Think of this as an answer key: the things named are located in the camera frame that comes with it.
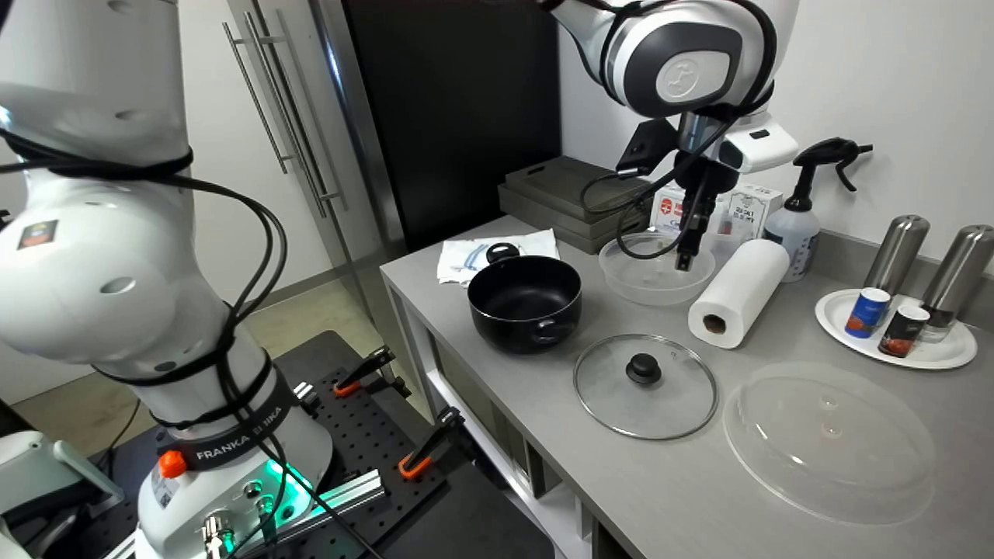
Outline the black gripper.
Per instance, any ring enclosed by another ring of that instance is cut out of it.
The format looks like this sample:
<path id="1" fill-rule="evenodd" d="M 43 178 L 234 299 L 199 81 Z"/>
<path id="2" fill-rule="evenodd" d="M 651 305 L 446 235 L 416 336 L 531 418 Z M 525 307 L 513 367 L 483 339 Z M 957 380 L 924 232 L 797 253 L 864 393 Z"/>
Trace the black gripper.
<path id="1" fill-rule="evenodd" d="M 700 253 L 715 253 L 718 217 L 715 197 L 737 185 L 741 174 L 707 150 L 728 133 L 729 119 L 725 111 L 688 111 L 677 127 L 673 179 L 684 188 L 684 217 L 677 243 L 677 271 L 694 267 L 694 232 L 702 232 Z"/>

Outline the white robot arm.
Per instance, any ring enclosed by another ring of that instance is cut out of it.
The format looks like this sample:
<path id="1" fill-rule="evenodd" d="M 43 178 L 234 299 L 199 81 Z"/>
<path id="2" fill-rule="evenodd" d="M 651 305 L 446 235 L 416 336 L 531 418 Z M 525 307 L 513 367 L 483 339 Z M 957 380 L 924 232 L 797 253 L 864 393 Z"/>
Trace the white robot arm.
<path id="1" fill-rule="evenodd" d="M 132 553 L 221 559 L 325 508 L 334 434 L 245 329 L 287 267 L 227 300 L 197 261 L 173 0 L 2 0 L 0 111 L 24 208 L 0 232 L 2 342 L 129 385 L 165 429 Z"/>

